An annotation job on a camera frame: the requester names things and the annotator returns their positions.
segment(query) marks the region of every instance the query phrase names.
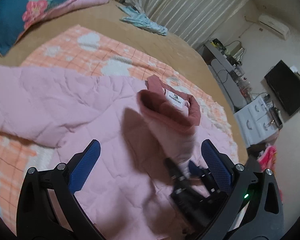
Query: striped curtain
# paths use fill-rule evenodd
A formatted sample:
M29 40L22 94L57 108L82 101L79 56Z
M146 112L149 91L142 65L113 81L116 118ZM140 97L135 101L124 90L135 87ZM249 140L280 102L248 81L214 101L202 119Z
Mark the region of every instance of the striped curtain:
M249 0L127 0L197 48Z

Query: orange plaid blanket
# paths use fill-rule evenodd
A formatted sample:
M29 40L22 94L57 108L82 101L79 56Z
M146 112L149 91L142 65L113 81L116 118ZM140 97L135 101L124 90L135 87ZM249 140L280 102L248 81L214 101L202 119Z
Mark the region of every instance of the orange plaid blanket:
M63 67L83 75L123 75L141 80L155 74L174 89L195 96L202 114L229 136L231 157L238 159L237 144L223 107L172 67L128 45L77 25L37 48L21 66ZM0 134L0 216L14 233L25 173L32 166L47 169L53 152L30 141Z

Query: black tv screen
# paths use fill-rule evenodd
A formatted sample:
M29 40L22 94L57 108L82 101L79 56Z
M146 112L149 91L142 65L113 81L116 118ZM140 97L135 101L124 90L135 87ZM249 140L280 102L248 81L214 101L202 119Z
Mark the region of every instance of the black tv screen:
M300 109L300 79L282 60L266 74L265 79L290 116Z

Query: metal screw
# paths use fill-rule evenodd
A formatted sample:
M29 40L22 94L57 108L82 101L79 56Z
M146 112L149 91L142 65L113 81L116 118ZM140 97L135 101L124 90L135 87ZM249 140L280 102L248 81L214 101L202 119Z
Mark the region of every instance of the metal screw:
M58 169L59 171L62 171L65 167L66 167L66 164L65 164L65 163L59 163L58 166L57 166L57 169Z
M28 173L29 173L29 174L32 174L32 173L34 173L34 172L35 172L35 168L34 168L34 167L29 168L29 170L28 170Z
M243 171L244 170L244 166L242 164L237 164L235 166L235 168L238 170L238 171Z
M272 174L273 174L273 172L271 171L271 169L266 169L266 173L267 173L268 175L272 175Z

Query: brown bedsheet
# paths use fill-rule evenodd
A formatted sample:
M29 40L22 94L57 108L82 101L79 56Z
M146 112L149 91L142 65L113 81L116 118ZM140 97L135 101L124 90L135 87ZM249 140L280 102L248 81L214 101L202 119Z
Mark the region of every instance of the brown bedsheet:
M170 65L189 81L196 84L224 107L238 145L239 160L245 163L248 155L230 106L217 82L201 56L178 36L169 33L166 37L138 29L119 19L125 14L116 7L116 2L74 11L48 22L39 23L29 29L6 57L0 57L0 64L19 66L26 57L46 41L80 24L112 39L134 47Z

